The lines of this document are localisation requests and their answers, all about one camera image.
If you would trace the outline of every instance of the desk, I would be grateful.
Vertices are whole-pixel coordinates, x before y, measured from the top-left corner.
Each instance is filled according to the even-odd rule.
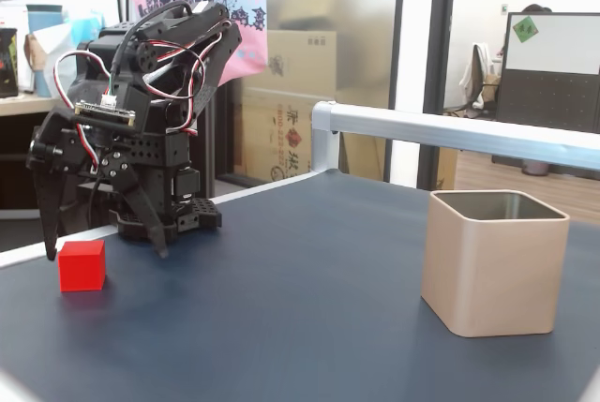
[[[0,116],[49,112],[60,103],[60,99],[39,97],[37,95],[6,97],[0,99]]]
[[[215,202],[223,228],[165,261],[85,232],[102,292],[60,294],[41,245],[0,254],[0,369],[47,402],[575,402],[600,364],[594,226],[554,333],[465,339],[420,298],[427,193],[326,171]]]

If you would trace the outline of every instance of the green sticky note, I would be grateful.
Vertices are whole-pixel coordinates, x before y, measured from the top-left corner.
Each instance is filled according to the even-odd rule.
[[[537,30],[537,27],[535,27],[535,22],[533,22],[531,16],[528,16],[523,21],[517,22],[515,25],[513,25],[513,30],[517,34],[518,39],[521,40],[521,43],[532,39],[532,37],[535,37],[539,33],[539,30]]]

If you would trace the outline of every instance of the cable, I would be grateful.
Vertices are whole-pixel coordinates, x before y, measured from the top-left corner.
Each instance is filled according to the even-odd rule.
[[[177,43],[173,43],[173,47],[176,48],[176,51],[170,51],[165,53],[164,55],[160,55],[158,57],[158,61],[159,62],[164,62],[165,60],[169,60],[170,58],[175,57],[176,55],[179,55],[180,53],[184,52],[185,50],[191,51],[191,47],[196,44],[196,41],[187,44],[186,46],[181,46],[180,44]]]
[[[198,66],[202,67],[202,82],[200,84],[200,90],[201,91],[204,87],[204,82],[206,82],[206,65],[204,64],[204,57],[213,49],[213,47],[219,43],[223,38],[223,34],[219,33],[218,34],[218,38],[213,41],[212,43],[210,43],[208,46],[206,46],[206,48],[204,48],[204,50],[202,52],[200,52],[200,57],[198,60],[196,60],[196,62],[194,63],[194,65],[192,66],[192,76],[194,74],[194,72],[196,72],[198,70]],[[192,90],[193,90],[193,86],[194,86],[194,81],[193,79],[189,79],[189,85],[187,87],[187,92],[189,94],[192,94]],[[189,103],[187,105],[187,119],[186,122],[184,124],[182,124],[179,127],[172,127],[172,128],[168,128],[167,129],[167,133],[170,132],[176,132],[178,130],[185,130],[189,127],[189,125],[191,124],[192,121],[192,115],[194,112],[194,98],[190,97],[189,98]]]
[[[196,57],[197,61],[201,60],[200,56],[197,53],[195,53],[192,49],[189,49],[185,46],[181,46],[180,44],[173,43],[171,41],[162,41],[162,40],[158,40],[158,39],[152,39],[147,42],[152,44],[153,46],[159,46],[159,47],[165,47],[165,48],[176,48],[178,50],[177,53],[189,52],[194,57]],[[148,88],[148,91],[150,91],[150,93],[157,95],[157,96],[166,97],[166,98],[172,99],[172,100],[188,100],[190,97],[197,96],[200,93],[200,90],[202,89],[202,87],[199,87],[195,93],[188,93],[185,96],[176,96],[176,95],[170,95],[168,93],[164,93],[146,81],[144,81],[144,84],[146,85],[146,88]]]
[[[172,8],[175,8],[175,7],[184,7],[187,10],[187,13],[189,14],[189,16],[191,16],[193,14],[193,10],[191,9],[191,5],[188,2],[186,2],[186,1],[172,1],[172,2],[170,2],[168,4],[165,4],[162,7],[157,8],[152,13],[148,13],[146,16],[144,16],[139,21],[137,21],[133,25],[133,27],[131,27],[129,30],[127,30],[127,33],[123,37],[123,40],[121,41],[121,44],[119,44],[119,47],[117,48],[116,53],[114,54],[114,58],[112,60],[112,64],[111,64],[111,77],[110,77],[111,88],[109,90],[109,94],[112,95],[114,93],[114,81],[115,81],[116,76],[119,74],[120,66],[121,66],[121,61],[123,60],[123,54],[125,53],[125,50],[126,50],[128,44],[129,44],[129,41],[131,40],[131,38],[140,29],[140,27],[142,27],[148,21],[152,20],[153,18],[156,18],[156,16],[164,13],[165,11],[168,11],[168,10],[170,10]]]
[[[94,196],[96,196],[96,193],[98,192],[98,188],[100,187],[100,180],[101,177],[98,176],[96,181],[94,182],[94,186],[92,186],[92,192],[90,193],[90,199],[87,203],[87,228],[88,229],[93,229],[94,226],[92,226],[92,212],[93,212],[93,207],[94,207]]]
[[[109,71],[105,68],[104,62],[102,62],[102,59],[100,57],[98,57],[96,54],[89,52],[89,51],[69,51],[69,52],[63,53],[60,57],[58,57],[58,60],[56,60],[56,63],[54,64],[54,70],[53,70],[54,83],[56,84],[56,89],[58,90],[58,94],[63,99],[63,101],[65,101],[65,104],[67,104],[67,106],[70,109],[74,109],[75,106],[73,105],[71,100],[68,98],[67,93],[65,92],[65,89],[63,88],[63,85],[60,82],[60,79],[58,79],[58,65],[65,58],[70,57],[71,55],[84,55],[88,58],[91,58],[100,65],[100,68],[102,69],[102,72],[104,73],[104,75],[106,77],[109,77],[110,74],[109,74]],[[89,143],[89,141],[85,137],[85,134],[83,133],[83,127],[81,124],[77,125],[77,132],[78,132],[79,138],[82,142],[83,149],[85,149],[85,152],[87,152],[87,155],[89,155],[92,158],[92,163],[94,165],[94,168],[97,169],[98,163],[99,163],[98,155],[96,154],[96,152],[94,151],[94,148],[92,147],[92,145]]]

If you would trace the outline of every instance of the black wire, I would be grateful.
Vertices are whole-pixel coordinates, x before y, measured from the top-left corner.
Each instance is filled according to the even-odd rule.
[[[96,181],[94,182],[94,186],[92,186],[92,192],[90,193],[90,200],[87,203],[87,228],[88,229],[93,229],[92,211],[94,208],[94,196],[96,196],[96,193],[98,192],[98,187],[100,186],[100,180],[101,180],[101,178],[98,177],[96,179]]]
[[[114,84],[115,84],[116,76],[120,70],[120,64],[121,64],[121,61],[123,60],[123,54],[125,53],[125,50],[129,44],[129,41],[131,40],[131,38],[140,29],[140,27],[142,27],[148,21],[152,20],[153,18],[156,18],[156,16],[164,13],[165,11],[168,11],[175,7],[184,7],[187,10],[187,13],[189,14],[189,16],[191,16],[193,14],[191,5],[188,2],[172,1],[168,4],[165,4],[162,7],[157,8],[152,13],[148,13],[146,16],[144,16],[139,21],[137,21],[129,30],[127,30],[127,33],[123,37],[123,41],[121,41],[121,44],[119,45],[119,47],[116,50],[116,53],[114,54],[114,58],[113,58],[112,64],[111,64],[111,79],[112,79],[111,92],[113,94],[114,94]]]

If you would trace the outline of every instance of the metal rail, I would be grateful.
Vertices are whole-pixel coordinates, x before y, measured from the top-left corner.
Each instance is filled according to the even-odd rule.
[[[311,166],[314,171],[338,167],[337,132],[600,171],[600,136],[593,133],[372,109],[336,102],[319,102],[312,112]]]

